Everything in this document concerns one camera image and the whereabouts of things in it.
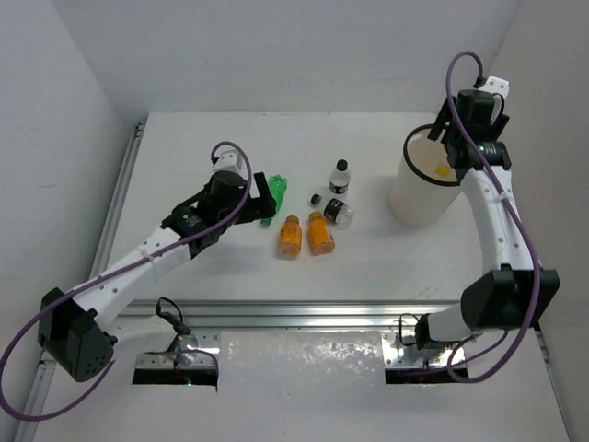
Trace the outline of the green plastic bottle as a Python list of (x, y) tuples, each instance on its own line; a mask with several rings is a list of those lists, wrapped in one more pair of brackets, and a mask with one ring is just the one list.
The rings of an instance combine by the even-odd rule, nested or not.
[(280, 174), (276, 174), (268, 178), (268, 185), (271, 196), (275, 201), (275, 213), (273, 216), (260, 221), (260, 224), (263, 227), (268, 227), (273, 221), (274, 217), (279, 214), (280, 209), (282, 208), (284, 196), (287, 191), (288, 183), (285, 177), (281, 176)]

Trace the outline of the clear bottle with yellow cap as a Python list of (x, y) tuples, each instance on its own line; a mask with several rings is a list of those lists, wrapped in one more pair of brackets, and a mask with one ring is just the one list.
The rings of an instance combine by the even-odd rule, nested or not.
[(450, 175), (450, 168), (446, 165), (439, 165), (435, 173), (441, 177), (448, 177)]

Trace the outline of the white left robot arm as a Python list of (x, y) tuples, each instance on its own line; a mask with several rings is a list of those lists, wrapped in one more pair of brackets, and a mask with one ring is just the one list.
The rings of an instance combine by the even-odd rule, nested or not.
[(132, 354), (165, 352), (190, 333), (182, 319), (159, 310), (141, 325), (119, 331), (112, 322), (159, 278), (190, 262), (233, 225), (276, 213), (265, 175), (249, 183), (228, 170), (216, 171), (196, 195), (178, 204), (135, 250), (107, 271), (66, 294), (54, 288), (41, 305), (50, 308), (39, 323), (41, 347), (77, 382), (94, 378), (124, 350)]

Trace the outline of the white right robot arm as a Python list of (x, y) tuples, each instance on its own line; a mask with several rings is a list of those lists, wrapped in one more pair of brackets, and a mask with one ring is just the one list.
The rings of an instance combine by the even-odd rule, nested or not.
[(523, 327), (531, 304), (537, 325), (560, 287), (559, 275), (535, 265), (514, 220), (512, 161), (498, 137), (508, 117), (496, 111), (496, 96), (483, 89), (462, 90), (452, 100), (461, 122), (444, 106), (429, 136), (442, 140), (447, 159), (467, 196), (479, 234), (482, 275), (454, 306), (420, 317), (415, 345), (420, 351), (445, 349), (486, 331)]

